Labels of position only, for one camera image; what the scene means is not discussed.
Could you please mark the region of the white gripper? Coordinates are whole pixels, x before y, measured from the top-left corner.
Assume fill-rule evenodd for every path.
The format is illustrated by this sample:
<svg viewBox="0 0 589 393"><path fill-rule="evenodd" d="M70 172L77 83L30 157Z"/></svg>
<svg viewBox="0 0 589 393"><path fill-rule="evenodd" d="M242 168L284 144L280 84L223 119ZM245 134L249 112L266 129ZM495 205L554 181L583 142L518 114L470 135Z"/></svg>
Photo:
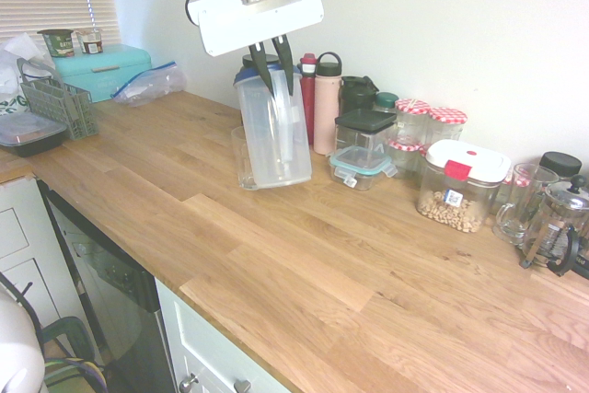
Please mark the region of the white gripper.
<svg viewBox="0 0 589 393"><path fill-rule="evenodd" d="M211 56L248 47L254 68L273 91L262 41L270 40L285 73L290 95L294 93L294 64L287 36L319 23L324 17L321 0L260 0L245 5L241 0L197 0L188 12Z"/></svg>

